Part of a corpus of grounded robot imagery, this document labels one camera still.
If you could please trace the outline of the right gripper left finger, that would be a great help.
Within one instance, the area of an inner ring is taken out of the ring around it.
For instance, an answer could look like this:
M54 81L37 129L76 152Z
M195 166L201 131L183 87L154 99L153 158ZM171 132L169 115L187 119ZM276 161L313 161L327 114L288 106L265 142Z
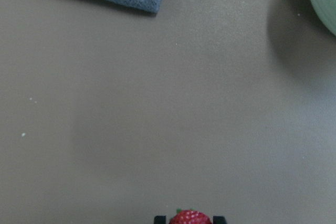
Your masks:
M166 224L166 216L155 216L153 220L154 224Z

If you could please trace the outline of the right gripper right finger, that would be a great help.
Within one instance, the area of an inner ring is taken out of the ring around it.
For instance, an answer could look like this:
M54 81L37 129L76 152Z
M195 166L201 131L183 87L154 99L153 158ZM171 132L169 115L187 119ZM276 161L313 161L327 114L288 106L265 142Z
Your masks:
M213 224L226 224L224 216L213 216Z

